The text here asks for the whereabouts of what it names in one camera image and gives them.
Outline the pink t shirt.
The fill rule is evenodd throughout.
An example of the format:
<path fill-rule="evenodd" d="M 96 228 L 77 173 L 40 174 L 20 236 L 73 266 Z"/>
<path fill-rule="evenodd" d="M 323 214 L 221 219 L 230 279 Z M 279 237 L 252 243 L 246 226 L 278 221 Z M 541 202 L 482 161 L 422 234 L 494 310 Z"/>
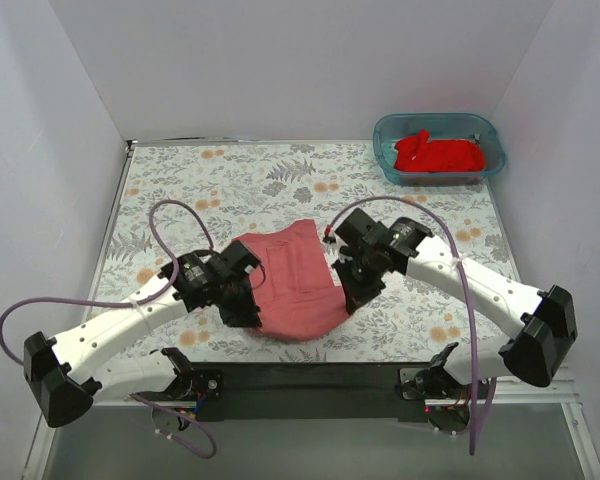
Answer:
<path fill-rule="evenodd" d="M 256 335 L 310 341 L 348 320 L 344 291 L 332 278 L 313 220 L 297 220 L 274 233 L 247 233 L 237 240 L 264 266 L 250 277 L 260 308 Z"/>

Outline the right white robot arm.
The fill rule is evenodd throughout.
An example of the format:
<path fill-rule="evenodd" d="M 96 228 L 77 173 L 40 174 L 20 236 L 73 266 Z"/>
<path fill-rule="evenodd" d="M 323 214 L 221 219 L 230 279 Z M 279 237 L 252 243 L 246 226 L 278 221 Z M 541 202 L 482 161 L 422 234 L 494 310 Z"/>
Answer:
<path fill-rule="evenodd" d="M 513 376 L 534 387 L 551 384 L 577 339 L 572 295 L 554 285 L 543 291 L 461 258 L 428 227 L 407 217 L 386 226 L 356 208 L 324 240 L 342 243 L 332 267 L 348 313 L 378 297 L 388 273 L 428 283 L 461 300 L 501 331 L 476 347 L 452 342 L 401 382 L 410 399 L 445 399 L 473 382 Z"/>

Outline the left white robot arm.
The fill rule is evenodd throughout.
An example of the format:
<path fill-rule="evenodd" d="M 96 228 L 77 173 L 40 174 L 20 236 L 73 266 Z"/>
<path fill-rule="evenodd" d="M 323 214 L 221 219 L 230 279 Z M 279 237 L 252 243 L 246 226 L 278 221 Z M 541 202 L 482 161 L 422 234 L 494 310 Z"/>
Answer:
<path fill-rule="evenodd" d="M 116 360 L 153 330 L 214 306 L 232 328 L 261 324 L 250 275 L 263 267 L 242 242 L 220 253 L 194 250 L 164 265 L 126 308 L 109 308 L 70 330 L 24 342 L 24 377 L 51 428 L 66 426 L 94 403 L 147 393 L 160 400 L 189 400 L 206 391 L 207 377 L 176 347 Z"/>

